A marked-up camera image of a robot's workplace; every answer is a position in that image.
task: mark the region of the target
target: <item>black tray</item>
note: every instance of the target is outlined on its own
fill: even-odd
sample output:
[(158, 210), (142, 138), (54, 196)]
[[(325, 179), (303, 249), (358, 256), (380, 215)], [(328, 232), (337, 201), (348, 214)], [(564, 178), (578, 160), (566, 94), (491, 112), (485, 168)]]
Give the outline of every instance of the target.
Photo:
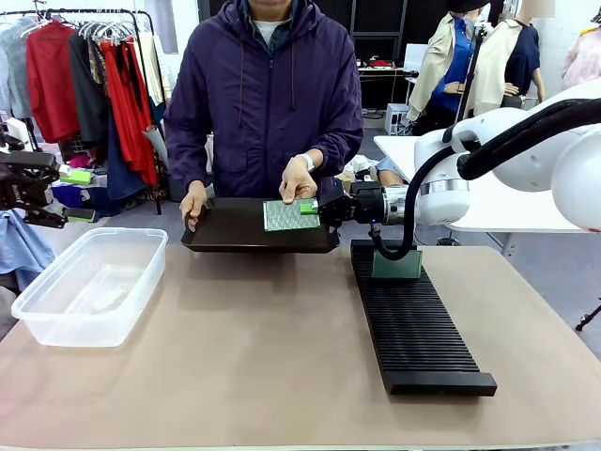
[(340, 244), (338, 230), (323, 225), (312, 230), (265, 232), (262, 199), (213, 199), (196, 232), (186, 230), (181, 242), (195, 252), (247, 254), (328, 254)]

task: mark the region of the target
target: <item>wristwatch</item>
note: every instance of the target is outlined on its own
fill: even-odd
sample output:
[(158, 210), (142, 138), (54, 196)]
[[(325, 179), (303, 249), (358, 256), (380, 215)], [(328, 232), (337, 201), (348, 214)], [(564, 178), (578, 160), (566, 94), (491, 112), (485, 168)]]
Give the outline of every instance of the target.
[(316, 170), (316, 164), (313, 163), (313, 158), (311, 158), (306, 153), (301, 153), (301, 154), (297, 155), (296, 157), (302, 157), (307, 161), (307, 171), (309, 171), (309, 174), (311, 174), (313, 171)]

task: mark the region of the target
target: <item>man's left hand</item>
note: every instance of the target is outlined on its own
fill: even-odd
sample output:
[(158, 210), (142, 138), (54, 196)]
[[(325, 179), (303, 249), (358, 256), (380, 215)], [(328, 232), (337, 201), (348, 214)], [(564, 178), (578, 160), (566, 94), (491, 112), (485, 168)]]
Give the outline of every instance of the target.
[(302, 157), (294, 157), (288, 162), (280, 185), (280, 195), (285, 204), (294, 199), (311, 199), (317, 194), (317, 184), (307, 170), (307, 161)]

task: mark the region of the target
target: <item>man's right hand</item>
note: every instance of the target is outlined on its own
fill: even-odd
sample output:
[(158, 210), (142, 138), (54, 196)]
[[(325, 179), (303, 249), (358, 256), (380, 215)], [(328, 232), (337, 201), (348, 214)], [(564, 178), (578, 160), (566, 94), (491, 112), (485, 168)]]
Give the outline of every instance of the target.
[(195, 180), (190, 183), (188, 187), (188, 195), (184, 197), (179, 205), (181, 211), (181, 221), (186, 222), (186, 216), (190, 214), (190, 221), (188, 221), (188, 228), (191, 231), (196, 231), (196, 225), (198, 224), (198, 216), (200, 216), (201, 209), (207, 204), (208, 195), (207, 189), (202, 181)]

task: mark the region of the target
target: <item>beige table mat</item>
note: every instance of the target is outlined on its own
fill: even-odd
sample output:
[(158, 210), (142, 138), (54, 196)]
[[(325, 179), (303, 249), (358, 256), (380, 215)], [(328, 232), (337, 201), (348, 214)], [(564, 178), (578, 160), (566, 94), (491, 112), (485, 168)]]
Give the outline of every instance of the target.
[(389, 398), (347, 252), (194, 255), (170, 247), (115, 350), (0, 344), (0, 444), (39, 448), (447, 445), (601, 439), (601, 365), (494, 251), (424, 265), (494, 398)]

